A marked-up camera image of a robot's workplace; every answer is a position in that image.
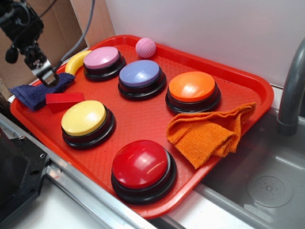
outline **purple button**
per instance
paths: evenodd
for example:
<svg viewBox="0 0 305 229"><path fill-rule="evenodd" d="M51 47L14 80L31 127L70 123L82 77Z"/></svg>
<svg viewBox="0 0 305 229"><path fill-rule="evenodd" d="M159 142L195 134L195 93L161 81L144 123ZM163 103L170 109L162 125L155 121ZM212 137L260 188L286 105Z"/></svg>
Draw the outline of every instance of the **purple button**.
<svg viewBox="0 0 305 229"><path fill-rule="evenodd" d="M141 60L122 68L121 82L128 87L142 87L155 81L160 74L160 67L154 61Z"/></svg>

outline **red button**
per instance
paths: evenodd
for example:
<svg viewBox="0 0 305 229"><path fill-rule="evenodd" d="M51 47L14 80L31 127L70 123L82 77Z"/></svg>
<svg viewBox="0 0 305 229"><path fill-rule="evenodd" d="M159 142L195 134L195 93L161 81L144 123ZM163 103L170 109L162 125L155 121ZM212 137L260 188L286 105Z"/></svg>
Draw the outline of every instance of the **red button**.
<svg viewBox="0 0 305 229"><path fill-rule="evenodd" d="M112 164L112 173L122 186L142 189L157 183L167 167L165 149L156 142L141 140L119 151Z"/></svg>

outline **white wall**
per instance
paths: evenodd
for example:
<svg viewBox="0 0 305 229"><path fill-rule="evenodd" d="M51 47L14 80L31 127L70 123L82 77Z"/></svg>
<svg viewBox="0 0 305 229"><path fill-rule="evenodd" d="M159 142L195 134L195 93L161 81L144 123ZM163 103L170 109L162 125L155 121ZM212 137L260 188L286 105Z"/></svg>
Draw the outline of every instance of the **white wall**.
<svg viewBox="0 0 305 229"><path fill-rule="evenodd" d="M304 0L106 0L116 35L158 43L283 86L305 37Z"/></svg>

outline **orange cloth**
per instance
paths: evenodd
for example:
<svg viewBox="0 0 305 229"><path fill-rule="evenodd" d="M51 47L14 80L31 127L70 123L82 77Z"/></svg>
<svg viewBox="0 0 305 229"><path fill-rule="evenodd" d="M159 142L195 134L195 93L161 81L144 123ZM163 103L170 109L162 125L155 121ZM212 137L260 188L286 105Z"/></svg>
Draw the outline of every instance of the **orange cloth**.
<svg viewBox="0 0 305 229"><path fill-rule="evenodd" d="M255 112L256 103L229 112L178 114L167 127L167 139L198 169L212 155L235 153L243 124Z"/></svg>

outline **pink ball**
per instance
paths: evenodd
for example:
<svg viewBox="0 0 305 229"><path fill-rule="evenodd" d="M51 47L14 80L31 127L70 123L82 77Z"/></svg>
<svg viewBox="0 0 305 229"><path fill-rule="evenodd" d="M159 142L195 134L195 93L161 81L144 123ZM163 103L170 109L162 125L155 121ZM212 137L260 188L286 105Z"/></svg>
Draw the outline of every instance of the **pink ball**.
<svg viewBox="0 0 305 229"><path fill-rule="evenodd" d="M152 57L157 49L155 42L150 38L141 38L136 46L135 49L139 56L142 58L150 58Z"/></svg>

